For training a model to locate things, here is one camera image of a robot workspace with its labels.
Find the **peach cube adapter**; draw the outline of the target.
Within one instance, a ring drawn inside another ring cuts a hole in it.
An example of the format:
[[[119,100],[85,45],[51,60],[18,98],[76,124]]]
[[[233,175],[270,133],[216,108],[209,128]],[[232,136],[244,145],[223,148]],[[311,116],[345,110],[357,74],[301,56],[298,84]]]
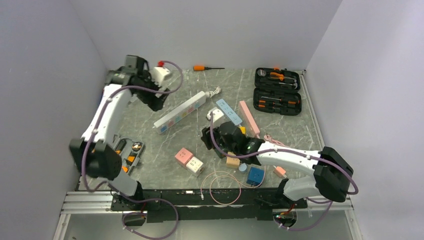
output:
[[[228,156],[225,165],[227,168],[238,169],[240,166],[240,159]]]

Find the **pink power strip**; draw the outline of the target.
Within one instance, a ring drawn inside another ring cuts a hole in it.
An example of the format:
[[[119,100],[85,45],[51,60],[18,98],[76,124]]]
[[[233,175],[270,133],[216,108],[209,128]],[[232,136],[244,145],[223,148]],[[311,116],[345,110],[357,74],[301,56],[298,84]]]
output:
[[[243,117],[243,120],[246,124],[246,129],[248,130],[250,135],[252,135],[253,137],[259,138],[260,137],[260,129],[259,129],[251,111],[249,110],[246,102],[244,100],[239,101],[238,107],[239,107],[239,111],[241,112],[241,115]]]

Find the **light blue plug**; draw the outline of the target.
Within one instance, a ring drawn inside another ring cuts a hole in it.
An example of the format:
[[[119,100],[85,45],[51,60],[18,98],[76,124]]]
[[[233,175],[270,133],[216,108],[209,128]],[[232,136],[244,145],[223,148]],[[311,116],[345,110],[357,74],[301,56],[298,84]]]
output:
[[[224,100],[219,99],[216,101],[219,109],[227,116],[227,118],[236,126],[241,126],[242,119],[238,116],[238,114],[230,107],[230,105]]]

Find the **white cube adapter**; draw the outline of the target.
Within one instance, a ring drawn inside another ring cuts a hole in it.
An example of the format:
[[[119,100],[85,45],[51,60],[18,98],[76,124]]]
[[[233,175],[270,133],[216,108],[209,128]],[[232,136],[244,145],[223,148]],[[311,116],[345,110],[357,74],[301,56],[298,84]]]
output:
[[[198,159],[197,157],[193,156],[185,165],[186,169],[194,175],[196,178],[203,172],[205,169],[204,163]]]

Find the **blue cube adapter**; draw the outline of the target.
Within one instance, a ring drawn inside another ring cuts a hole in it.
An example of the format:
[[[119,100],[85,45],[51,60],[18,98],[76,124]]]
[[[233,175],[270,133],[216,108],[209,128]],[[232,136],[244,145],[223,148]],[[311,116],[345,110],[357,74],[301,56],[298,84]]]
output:
[[[251,167],[247,174],[246,183],[253,187],[260,186],[264,180],[265,171],[256,167]]]

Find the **pink cube adapter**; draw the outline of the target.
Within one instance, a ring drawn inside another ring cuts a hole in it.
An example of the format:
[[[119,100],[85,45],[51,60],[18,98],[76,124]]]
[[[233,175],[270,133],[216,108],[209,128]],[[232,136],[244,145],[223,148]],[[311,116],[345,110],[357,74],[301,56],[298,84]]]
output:
[[[176,161],[186,169],[188,162],[193,156],[194,154],[192,152],[183,147],[178,151],[178,153],[174,157]]]

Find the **white power strip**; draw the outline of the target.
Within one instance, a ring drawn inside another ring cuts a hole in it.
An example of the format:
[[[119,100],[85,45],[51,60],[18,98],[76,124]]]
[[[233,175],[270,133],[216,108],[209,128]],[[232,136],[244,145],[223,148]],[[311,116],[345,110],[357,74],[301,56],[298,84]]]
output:
[[[183,118],[188,116],[193,111],[197,110],[202,106],[207,99],[207,95],[204,91],[200,91],[190,99],[186,100],[179,106],[175,107],[169,113],[164,115],[162,118],[153,123],[153,129],[158,133],[162,134],[173,127],[175,124],[180,122]]]

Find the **small pink charger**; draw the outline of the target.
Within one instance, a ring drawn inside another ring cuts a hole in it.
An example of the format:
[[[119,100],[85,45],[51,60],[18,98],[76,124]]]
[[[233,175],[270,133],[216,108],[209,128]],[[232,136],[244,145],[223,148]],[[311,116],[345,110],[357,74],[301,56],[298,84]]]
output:
[[[275,166],[273,172],[280,178],[287,178],[286,170],[280,166]]]

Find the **black tool case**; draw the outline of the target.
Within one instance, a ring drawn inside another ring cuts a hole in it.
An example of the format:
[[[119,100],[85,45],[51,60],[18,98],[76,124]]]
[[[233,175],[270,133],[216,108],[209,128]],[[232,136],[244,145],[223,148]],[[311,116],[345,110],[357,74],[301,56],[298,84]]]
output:
[[[258,69],[264,69],[267,75],[259,77]],[[296,78],[296,82],[270,78],[271,72]],[[298,73],[287,69],[259,67],[255,70],[254,85],[253,107],[256,110],[283,116],[297,116],[301,113],[302,97],[299,93],[301,79]]]

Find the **grey tool case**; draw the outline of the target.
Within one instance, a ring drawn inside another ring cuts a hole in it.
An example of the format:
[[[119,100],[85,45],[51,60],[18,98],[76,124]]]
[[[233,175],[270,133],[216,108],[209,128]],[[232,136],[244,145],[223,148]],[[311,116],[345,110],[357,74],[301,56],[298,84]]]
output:
[[[115,134],[112,146],[114,151],[122,158],[122,169],[128,175],[139,164],[145,144],[142,141]]]

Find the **yellow cube adapter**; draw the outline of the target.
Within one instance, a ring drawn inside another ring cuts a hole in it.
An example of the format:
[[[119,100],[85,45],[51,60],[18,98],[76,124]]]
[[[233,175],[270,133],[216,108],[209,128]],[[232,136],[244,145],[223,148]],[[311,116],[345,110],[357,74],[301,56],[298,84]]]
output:
[[[243,135],[245,135],[245,134],[246,134],[246,128],[245,128],[244,126],[239,126],[239,129],[241,130],[241,133],[242,133]]]

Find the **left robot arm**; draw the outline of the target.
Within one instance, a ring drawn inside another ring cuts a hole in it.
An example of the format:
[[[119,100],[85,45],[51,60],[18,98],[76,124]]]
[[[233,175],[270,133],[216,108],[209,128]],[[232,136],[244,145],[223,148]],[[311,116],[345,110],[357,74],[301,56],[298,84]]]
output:
[[[96,113],[81,137],[73,138],[69,150],[74,164],[82,176],[89,192],[87,177],[101,179],[112,189],[124,196],[124,204],[131,210],[139,209],[144,203],[143,187],[124,170],[123,159],[113,148],[114,136],[124,108],[136,95],[152,111],[163,108],[168,88],[163,82],[171,72],[159,61],[150,68],[147,60],[136,55],[127,55],[124,65],[106,74],[102,97]]]

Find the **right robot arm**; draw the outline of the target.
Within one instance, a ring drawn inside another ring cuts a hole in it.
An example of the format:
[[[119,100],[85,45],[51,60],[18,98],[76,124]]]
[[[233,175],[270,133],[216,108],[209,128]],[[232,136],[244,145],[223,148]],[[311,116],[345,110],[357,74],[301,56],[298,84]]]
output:
[[[307,197],[323,196],[329,201],[343,203],[347,195],[357,194],[353,168],[332,147],[321,150],[301,150],[283,147],[261,138],[248,137],[232,122],[202,129],[201,140],[206,148],[214,149],[242,163],[276,166],[303,173],[298,179],[283,179],[275,194],[276,203],[287,208]]]

